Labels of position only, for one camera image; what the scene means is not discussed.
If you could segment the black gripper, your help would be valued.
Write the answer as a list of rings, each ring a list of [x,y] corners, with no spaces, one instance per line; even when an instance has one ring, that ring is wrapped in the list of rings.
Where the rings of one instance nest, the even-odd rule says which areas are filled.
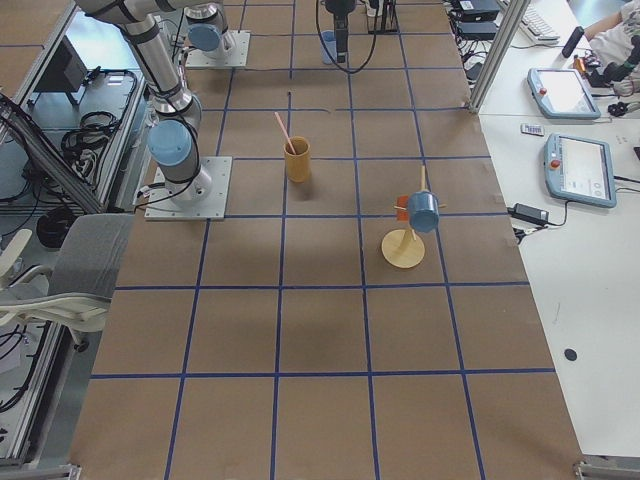
[[[325,0],[325,9],[332,15],[337,63],[345,63],[348,56],[348,17],[355,10],[355,0]]]

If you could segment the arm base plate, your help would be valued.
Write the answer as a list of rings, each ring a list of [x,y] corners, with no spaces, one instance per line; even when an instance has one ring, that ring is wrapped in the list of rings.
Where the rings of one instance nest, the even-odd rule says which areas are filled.
[[[244,68],[250,43],[248,30],[227,30],[221,33],[214,27],[193,27],[186,67],[191,69]]]
[[[188,188],[165,181],[164,172],[156,168],[154,181],[162,187],[153,189],[147,200],[144,217],[149,221],[222,220],[225,216],[233,159],[230,156],[200,158],[200,173]]]

